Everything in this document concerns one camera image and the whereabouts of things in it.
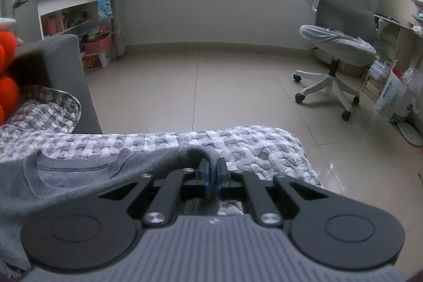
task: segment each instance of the ridged gray panel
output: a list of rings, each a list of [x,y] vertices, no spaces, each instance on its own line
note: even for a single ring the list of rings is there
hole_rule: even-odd
[[[26,282],[403,282],[387,266],[367,273],[339,272],[302,256],[278,229],[257,225],[250,215],[179,216],[164,229],[145,232],[120,262],[86,274],[34,269]]]

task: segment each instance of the white shopping bag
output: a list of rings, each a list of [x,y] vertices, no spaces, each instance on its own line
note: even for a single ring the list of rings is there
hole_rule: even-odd
[[[391,71],[374,107],[386,120],[403,122],[413,109],[415,96],[415,93]]]

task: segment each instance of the office chair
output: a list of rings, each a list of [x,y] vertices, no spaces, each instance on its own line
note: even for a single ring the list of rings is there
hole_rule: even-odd
[[[372,47],[375,31],[374,13],[380,0],[319,0],[317,9],[314,0],[306,0],[316,15],[315,25],[300,28],[303,38],[310,40],[317,47],[333,56],[327,74],[295,71],[293,79],[300,82],[302,78],[316,81],[312,86],[295,95],[295,101],[301,103],[306,95],[331,86],[346,111],[342,113],[345,121],[350,119],[352,105],[344,92],[353,95],[354,104],[360,101],[360,93],[336,77],[339,60],[355,66],[371,64],[376,57]]]

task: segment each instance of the chair base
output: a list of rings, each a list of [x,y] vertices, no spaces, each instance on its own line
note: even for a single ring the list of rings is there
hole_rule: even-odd
[[[346,109],[346,111],[342,115],[342,118],[345,121],[348,121],[350,118],[350,115],[352,113],[352,105],[346,99],[344,92],[355,96],[353,101],[354,104],[358,104],[360,101],[360,93],[354,90],[353,88],[351,88],[350,86],[348,86],[347,84],[345,84],[336,76],[331,76],[329,74],[323,74],[323,73],[295,71],[293,78],[296,82],[300,82],[301,78],[305,78],[305,79],[317,82],[303,89],[299,94],[295,95],[295,101],[297,101],[297,103],[301,103],[304,100],[305,96],[315,93],[318,90],[322,90],[326,87],[331,86],[333,93]]]

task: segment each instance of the tile floor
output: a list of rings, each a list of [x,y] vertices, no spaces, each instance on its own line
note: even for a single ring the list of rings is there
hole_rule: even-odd
[[[406,229],[397,267],[423,268],[422,150],[410,146],[364,94],[349,122],[331,93],[294,95],[296,69],[328,71],[314,58],[251,53],[132,52],[87,79],[105,133],[161,133],[260,124],[290,131],[302,142],[323,185],[380,207]],[[361,90],[363,80],[339,78]]]

